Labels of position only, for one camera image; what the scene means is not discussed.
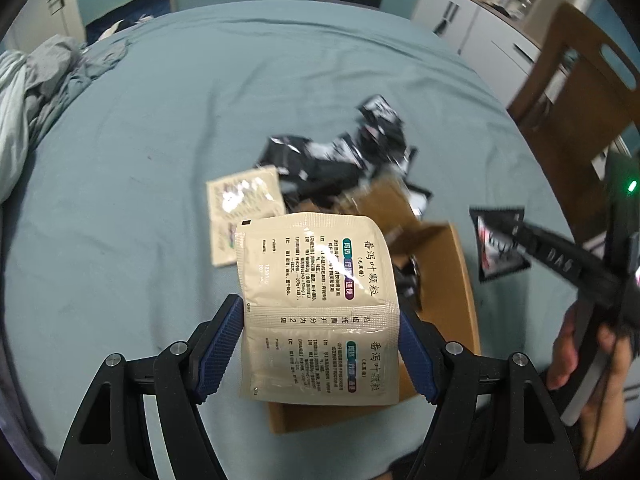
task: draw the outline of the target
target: medicine packet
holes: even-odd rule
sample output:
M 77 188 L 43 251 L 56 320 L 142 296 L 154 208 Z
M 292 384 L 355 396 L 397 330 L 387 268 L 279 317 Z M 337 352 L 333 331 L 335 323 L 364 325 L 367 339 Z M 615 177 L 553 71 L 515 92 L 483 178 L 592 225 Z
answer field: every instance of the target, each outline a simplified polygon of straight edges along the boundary
M 501 213 L 515 220 L 524 216 L 524 208 L 473 209 L 469 214 L 474 223 L 478 245 L 478 274 L 481 282 L 494 280 L 519 270 L 528 269 L 531 263 L 518 252 L 517 244 L 510 238 L 491 231 L 485 224 L 483 214 Z
M 284 215 L 278 171 L 274 166 L 243 171 L 207 182 L 211 262 L 236 262 L 236 226 L 247 218 Z
M 382 232 L 364 216 L 242 222 L 241 394 L 296 404 L 398 402 L 399 307 Z

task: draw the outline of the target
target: blue gripper pad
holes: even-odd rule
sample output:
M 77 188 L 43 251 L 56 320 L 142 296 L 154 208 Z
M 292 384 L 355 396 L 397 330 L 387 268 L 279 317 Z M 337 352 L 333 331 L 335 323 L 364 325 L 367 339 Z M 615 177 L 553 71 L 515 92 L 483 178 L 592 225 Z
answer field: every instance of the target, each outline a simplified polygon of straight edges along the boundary
M 191 353 L 192 358 L 199 360 L 196 387 L 193 389 L 198 403 L 218 390 L 243 327 L 242 298 L 229 294 Z
M 433 379 L 433 363 L 408 317 L 402 311 L 400 311 L 398 349 L 415 391 L 424 395 L 429 402 L 434 402 L 438 397 L 438 388 Z

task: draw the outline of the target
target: human hand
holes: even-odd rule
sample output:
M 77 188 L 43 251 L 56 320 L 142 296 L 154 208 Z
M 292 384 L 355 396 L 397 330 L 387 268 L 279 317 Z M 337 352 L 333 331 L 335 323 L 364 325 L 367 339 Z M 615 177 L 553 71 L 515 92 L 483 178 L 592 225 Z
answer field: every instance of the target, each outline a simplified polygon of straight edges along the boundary
M 578 351 L 574 344 L 576 308 L 580 308 L 580 300 L 564 314 L 554 341 L 553 361 L 546 376 L 549 390 L 564 386 L 578 366 Z M 622 443 L 626 432 L 624 386 L 632 361 L 631 341 L 629 336 L 620 335 L 616 342 L 615 332 L 605 324 L 600 326 L 597 338 L 600 348 L 611 355 L 611 361 L 610 371 L 603 376 L 603 379 L 608 377 L 606 388 L 605 381 L 601 380 L 580 414 L 583 436 L 580 462 L 585 469 L 596 467 L 609 458 Z

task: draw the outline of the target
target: black sleeve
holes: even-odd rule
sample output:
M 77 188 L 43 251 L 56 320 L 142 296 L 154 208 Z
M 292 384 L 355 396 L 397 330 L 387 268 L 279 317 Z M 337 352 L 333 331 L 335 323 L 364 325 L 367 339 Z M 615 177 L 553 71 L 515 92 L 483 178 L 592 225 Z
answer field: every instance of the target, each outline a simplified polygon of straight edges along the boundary
M 567 428 L 574 453 L 579 456 L 582 445 L 582 433 L 579 424 Z M 640 424 L 635 431 L 626 430 L 620 447 L 608 460 L 588 471 L 582 471 L 584 480 L 626 480 L 638 478 L 640 471 Z

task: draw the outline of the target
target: bed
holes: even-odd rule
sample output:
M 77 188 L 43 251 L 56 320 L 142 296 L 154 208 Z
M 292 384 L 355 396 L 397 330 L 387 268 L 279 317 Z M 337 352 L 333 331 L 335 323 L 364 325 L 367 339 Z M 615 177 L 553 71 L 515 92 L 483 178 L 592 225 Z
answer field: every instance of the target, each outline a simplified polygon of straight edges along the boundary
M 32 430 L 53 455 L 100 362 L 158 353 L 210 319 L 235 266 L 210 264 L 205 182 L 250 168 L 268 136 L 354 132 L 381 93 L 419 149 L 411 181 L 427 218 L 453 222 L 472 278 L 486 355 L 524 350 L 541 367 L 574 291 L 534 265 L 480 284 L 470 205 L 523 205 L 569 234 L 540 167 L 481 79 L 408 20 L 320 2 L 241 2 L 161 16 L 129 41 L 27 161 L 4 210 L 6 342 Z M 367 479 L 424 439 L 424 399 L 274 436 L 241 399 L 239 352 L 200 413 L 227 476 Z M 160 478 L 172 473 L 145 401 Z

